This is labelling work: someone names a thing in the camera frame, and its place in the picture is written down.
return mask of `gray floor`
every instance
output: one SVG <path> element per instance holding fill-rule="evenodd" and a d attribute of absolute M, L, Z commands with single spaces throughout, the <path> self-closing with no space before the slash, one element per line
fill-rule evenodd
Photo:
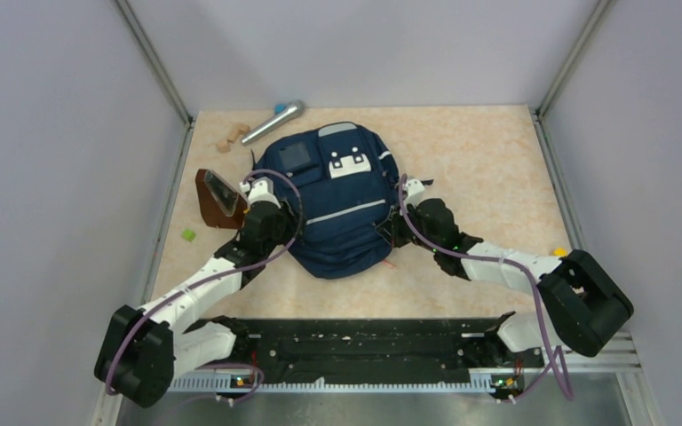
<path fill-rule="evenodd" d="M 475 400 L 492 400 L 484 395 L 265 394 L 235 408 L 205 399 L 172 412 L 193 395 L 171 393 L 148 409 L 125 403 L 117 426 L 630 424 L 615 375 L 574 375 L 574 402 L 565 401 L 552 377 L 548 379 L 516 406 Z"/>

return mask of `white wall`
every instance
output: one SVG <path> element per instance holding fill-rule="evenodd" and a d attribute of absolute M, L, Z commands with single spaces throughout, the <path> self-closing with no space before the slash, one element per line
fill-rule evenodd
<path fill-rule="evenodd" d="M 90 420 L 182 138 L 110 1 L 0 1 L 0 426 Z"/>
<path fill-rule="evenodd" d="M 669 424 L 682 424 L 682 2 L 617 2 L 550 116 L 583 233 L 628 293 Z"/>
<path fill-rule="evenodd" d="M 595 0 L 132 0 L 187 107 L 538 106 Z"/>

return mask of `blue object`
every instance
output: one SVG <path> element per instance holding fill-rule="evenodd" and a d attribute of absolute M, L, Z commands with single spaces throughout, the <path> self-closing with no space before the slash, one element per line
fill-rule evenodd
<path fill-rule="evenodd" d="M 376 231 L 397 202 L 396 161 L 374 132 L 339 122 L 273 142 L 254 169 L 286 174 L 302 195 L 305 230 L 289 249 L 318 278 L 343 278 L 384 260 L 392 243 Z M 276 197 L 298 212 L 277 177 Z"/>

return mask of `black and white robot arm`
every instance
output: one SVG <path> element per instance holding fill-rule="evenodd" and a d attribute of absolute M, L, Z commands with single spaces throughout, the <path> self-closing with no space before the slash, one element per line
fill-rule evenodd
<path fill-rule="evenodd" d="M 424 200 L 419 180 L 407 179 L 402 189 L 409 222 L 420 235 L 413 233 L 402 214 L 396 215 L 389 231 L 394 244 L 413 242 L 428 249 L 434 244 L 467 255 L 458 258 L 438 250 L 434 254 L 444 272 L 466 280 L 491 281 L 529 295 L 536 284 L 544 317 L 551 319 L 552 327 L 547 327 L 551 345 L 563 343 L 594 357 L 633 314 L 629 299 L 589 253 L 573 250 L 568 256 L 536 256 L 498 247 L 459 232 L 443 200 Z M 497 335 L 511 352 L 543 345 L 537 316 L 531 312 L 508 317 Z"/>
<path fill-rule="evenodd" d="M 258 179 L 242 190 L 249 191 L 250 210 L 233 239 L 165 295 L 136 309 L 125 305 L 111 318 L 94 374 L 105 382 L 113 368 L 110 387 L 140 406 L 153 405 L 172 380 L 232 355 L 238 336 L 229 319 L 206 321 L 195 329 L 191 326 L 213 304 L 244 288 L 262 272 L 264 265 L 251 266 L 264 263 L 300 226 L 300 218 L 273 195 L 270 179 Z M 221 278 L 213 279 L 218 274 Z M 124 345 L 146 313 L 149 318 Z"/>

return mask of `beige tabletop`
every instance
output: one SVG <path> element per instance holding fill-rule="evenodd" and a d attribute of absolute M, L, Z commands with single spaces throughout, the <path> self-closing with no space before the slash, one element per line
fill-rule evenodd
<path fill-rule="evenodd" d="M 221 154 L 216 143 L 237 122 L 256 126 L 270 111 L 201 112 L 166 237 L 153 297 L 181 283 L 234 236 L 200 217 L 194 175 L 213 169 L 236 184 L 278 138 L 325 124 L 352 121 L 386 143 L 400 173 L 435 179 L 428 197 L 453 210 L 462 231 L 506 248 L 550 254 L 569 248 L 550 178 L 526 106 L 309 108 L 298 119 L 244 147 Z M 185 228 L 197 234 L 181 237 Z M 241 318 L 493 317 L 531 311 L 531 296 L 486 282 L 449 277 L 432 253 L 409 245 L 379 264 L 341 280 L 318 280 L 291 255 L 268 265 L 244 290 L 206 316 Z"/>

